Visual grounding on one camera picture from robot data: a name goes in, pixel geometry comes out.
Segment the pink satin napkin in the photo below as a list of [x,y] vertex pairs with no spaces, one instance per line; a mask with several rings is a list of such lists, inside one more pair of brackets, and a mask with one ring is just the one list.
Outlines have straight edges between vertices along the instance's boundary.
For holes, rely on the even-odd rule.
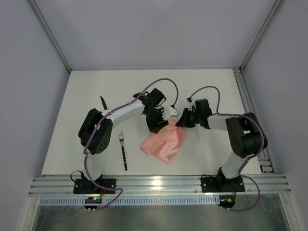
[[140,145],[140,150],[166,164],[174,161],[185,139],[182,128],[176,126],[174,119],[168,119],[168,125],[157,134],[151,133]]

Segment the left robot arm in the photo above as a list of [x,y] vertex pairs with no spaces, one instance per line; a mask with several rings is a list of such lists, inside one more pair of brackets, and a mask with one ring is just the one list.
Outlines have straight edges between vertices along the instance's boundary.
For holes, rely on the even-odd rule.
[[78,132],[85,154],[84,177],[89,181],[101,177],[102,171],[98,164],[100,153],[108,147],[112,130],[116,126],[140,115],[145,116],[151,133],[157,134],[168,125],[162,107],[166,100],[164,94],[155,88],[151,92],[136,93],[128,102],[114,109],[105,109],[102,112],[91,109]]

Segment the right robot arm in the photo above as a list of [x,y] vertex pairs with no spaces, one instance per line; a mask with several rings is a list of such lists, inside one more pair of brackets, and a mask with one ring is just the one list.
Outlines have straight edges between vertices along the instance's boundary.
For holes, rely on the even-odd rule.
[[223,186],[235,184],[250,159],[267,148],[268,140],[254,113],[219,114],[212,113],[207,99],[188,98],[189,108],[184,108],[177,127],[193,128],[195,125],[208,130],[226,131],[232,153],[226,163],[218,169],[216,179]]

